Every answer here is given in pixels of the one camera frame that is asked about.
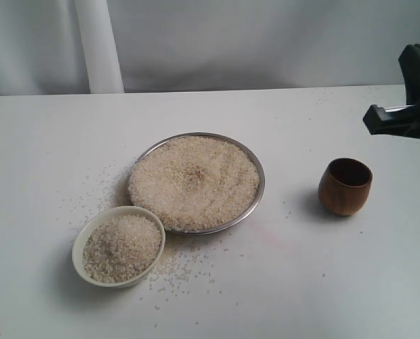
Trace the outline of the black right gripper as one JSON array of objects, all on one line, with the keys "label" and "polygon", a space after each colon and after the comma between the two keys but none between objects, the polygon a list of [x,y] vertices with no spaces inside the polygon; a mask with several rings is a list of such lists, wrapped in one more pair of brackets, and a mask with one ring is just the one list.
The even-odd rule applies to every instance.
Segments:
[{"label": "black right gripper", "polygon": [[420,44],[408,44],[399,56],[407,105],[384,108],[371,105],[363,123],[371,135],[420,138]]}]

